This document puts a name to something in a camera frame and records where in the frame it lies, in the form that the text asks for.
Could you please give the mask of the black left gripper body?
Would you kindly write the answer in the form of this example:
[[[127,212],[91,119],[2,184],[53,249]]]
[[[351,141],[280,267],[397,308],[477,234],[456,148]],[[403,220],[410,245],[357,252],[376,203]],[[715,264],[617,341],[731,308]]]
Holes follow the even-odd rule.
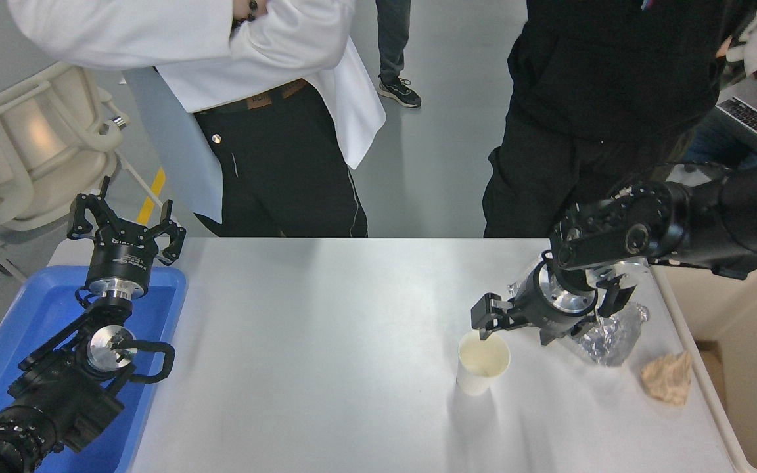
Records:
[[[121,235],[112,227],[100,227],[94,236],[94,251],[86,282],[93,284],[105,279],[148,284],[155,258],[155,242],[139,240],[132,230]]]

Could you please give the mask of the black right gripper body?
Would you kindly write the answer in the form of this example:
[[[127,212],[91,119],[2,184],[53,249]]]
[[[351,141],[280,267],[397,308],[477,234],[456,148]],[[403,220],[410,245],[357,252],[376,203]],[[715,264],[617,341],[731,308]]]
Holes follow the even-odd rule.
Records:
[[[566,336],[577,323],[577,295],[559,284],[556,276],[534,271],[513,298],[518,317],[539,329],[543,346]]]

